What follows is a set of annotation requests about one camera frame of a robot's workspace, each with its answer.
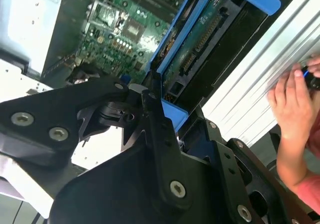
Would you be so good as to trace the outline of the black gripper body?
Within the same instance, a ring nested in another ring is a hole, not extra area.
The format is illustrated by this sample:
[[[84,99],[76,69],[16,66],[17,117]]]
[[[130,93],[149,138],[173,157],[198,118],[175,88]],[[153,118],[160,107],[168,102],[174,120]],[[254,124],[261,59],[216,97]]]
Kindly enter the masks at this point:
[[[182,154],[188,209],[164,206],[156,196],[153,160],[133,147],[70,181],[56,196],[51,224],[248,224],[250,202],[225,195],[223,180],[206,161]]]

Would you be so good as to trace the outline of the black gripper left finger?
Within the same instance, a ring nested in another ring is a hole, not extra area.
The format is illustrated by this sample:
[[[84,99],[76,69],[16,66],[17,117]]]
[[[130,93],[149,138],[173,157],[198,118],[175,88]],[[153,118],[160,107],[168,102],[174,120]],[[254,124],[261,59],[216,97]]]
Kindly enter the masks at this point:
[[[149,74],[141,91],[105,76],[3,102],[0,151],[38,170],[55,171],[69,164],[79,142],[111,126],[123,129],[121,153],[147,148],[158,202],[186,210],[187,176],[172,121],[163,111],[158,73]]]

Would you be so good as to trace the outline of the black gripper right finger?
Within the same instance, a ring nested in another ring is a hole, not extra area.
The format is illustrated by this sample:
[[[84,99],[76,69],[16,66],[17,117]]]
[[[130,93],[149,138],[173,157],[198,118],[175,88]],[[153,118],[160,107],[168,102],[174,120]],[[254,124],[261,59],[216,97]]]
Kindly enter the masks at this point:
[[[179,131],[183,150],[208,161],[221,187],[224,224],[312,224],[311,217],[239,139],[225,141],[197,106]]]

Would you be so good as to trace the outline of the person's left hand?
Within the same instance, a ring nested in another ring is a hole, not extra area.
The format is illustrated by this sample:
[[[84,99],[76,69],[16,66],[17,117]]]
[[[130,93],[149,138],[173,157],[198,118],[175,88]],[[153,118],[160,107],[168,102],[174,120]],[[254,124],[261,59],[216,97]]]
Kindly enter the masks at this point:
[[[320,92],[309,91],[296,63],[284,73],[267,94],[272,112],[287,142],[306,144],[320,110]]]

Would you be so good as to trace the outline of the person's right hand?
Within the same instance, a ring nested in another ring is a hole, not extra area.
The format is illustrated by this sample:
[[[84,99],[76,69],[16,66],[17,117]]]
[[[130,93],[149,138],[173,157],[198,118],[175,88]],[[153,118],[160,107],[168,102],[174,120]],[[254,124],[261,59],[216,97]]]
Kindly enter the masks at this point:
[[[306,63],[309,73],[314,77],[320,78],[320,55],[313,54],[311,58]]]

